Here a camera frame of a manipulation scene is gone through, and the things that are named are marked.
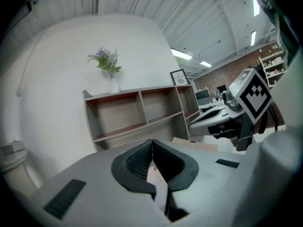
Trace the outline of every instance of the corrugated metal ceiling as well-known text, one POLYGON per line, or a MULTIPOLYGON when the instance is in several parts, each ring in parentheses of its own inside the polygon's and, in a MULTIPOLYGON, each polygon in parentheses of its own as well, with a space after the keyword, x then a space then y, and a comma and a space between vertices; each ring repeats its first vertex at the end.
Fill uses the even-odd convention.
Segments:
POLYGON ((34 35, 64 19, 91 14, 135 14, 153 19, 172 48, 193 58, 177 59, 187 75, 196 77, 249 51, 250 33, 257 31, 255 46, 263 44, 270 23, 261 11, 253 16, 252 0, 30 0, 37 1, 5 39, 2 57, 9 57, 34 35))

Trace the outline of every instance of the vase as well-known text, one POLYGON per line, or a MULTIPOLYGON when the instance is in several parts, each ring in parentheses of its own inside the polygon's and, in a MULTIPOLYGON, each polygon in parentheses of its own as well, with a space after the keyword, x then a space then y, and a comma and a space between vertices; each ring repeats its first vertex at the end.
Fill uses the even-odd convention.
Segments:
POLYGON ((119 85, 115 78, 111 78, 109 81, 109 93, 119 93, 119 85))

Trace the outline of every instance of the brick wall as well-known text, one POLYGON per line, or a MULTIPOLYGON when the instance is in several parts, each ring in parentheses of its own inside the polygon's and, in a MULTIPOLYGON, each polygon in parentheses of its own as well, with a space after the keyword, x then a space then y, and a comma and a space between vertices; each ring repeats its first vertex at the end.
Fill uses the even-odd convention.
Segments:
POLYGON ((256 50, 236 61, 233 61, 196 79, 194 82, 197 89, 205 89, 205 87, 207 87, 209 89, 209 92, 211 92, 222 85, 226 85, 226 88, 228 89, 231 83, 234 82, 234 80, 241 74, 244 69, 248 68, 249 66, 254 67, 259 64, 259 57, 264 58, 271 55, 268 51, 269 49, 272 53, 280 51, 280 49, 273 49, 273 45, 274 44, 264 46, 261 52, 259 52, 259 50, 256 50))

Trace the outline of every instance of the framed picture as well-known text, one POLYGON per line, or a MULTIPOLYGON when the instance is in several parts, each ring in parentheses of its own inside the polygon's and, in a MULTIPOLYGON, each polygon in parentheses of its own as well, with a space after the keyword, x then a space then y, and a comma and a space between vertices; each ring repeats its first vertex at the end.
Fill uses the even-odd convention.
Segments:
POLYGON ((170 74, 176 86, 189 84, 183 69, 172 71, 170 74))

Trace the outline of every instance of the ceiling light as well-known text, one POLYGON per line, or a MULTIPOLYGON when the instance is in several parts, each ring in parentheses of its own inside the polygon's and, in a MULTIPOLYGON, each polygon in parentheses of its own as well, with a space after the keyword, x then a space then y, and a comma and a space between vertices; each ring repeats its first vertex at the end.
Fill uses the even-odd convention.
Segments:
POLYGON ((256 40, 256 31, 252 31, 251 32, 251 42, 250 42, 250 46, 253 46, 255 44, 255 40, 256 40))
POLYGON ((183 53, 183 52, 176 51, 176 50, 173 50, 173 49, 171 49, 171 51, 172 51, 172 53, 174 54, 174 56, 181 57, 181 58, 183 58, 183 59, 185 59, 185 60, 190 60, 190 59, 192 58, 192 56, 187 55, 187 54, 185 54, 185 53, 183 53))
POLYGON ((207 67, 211 67, 212 65, 211 64, 208 64, 207 62, 203 61, 200 63, 201 65, 204 65, 204 66, 207 66, 207 67))
POLYGON ((257 0, 252 0, 252 4, 253 4, 253 7, 254 7, 254 16, 256 16, 260 13, 260 6, 257 3, 257 0))

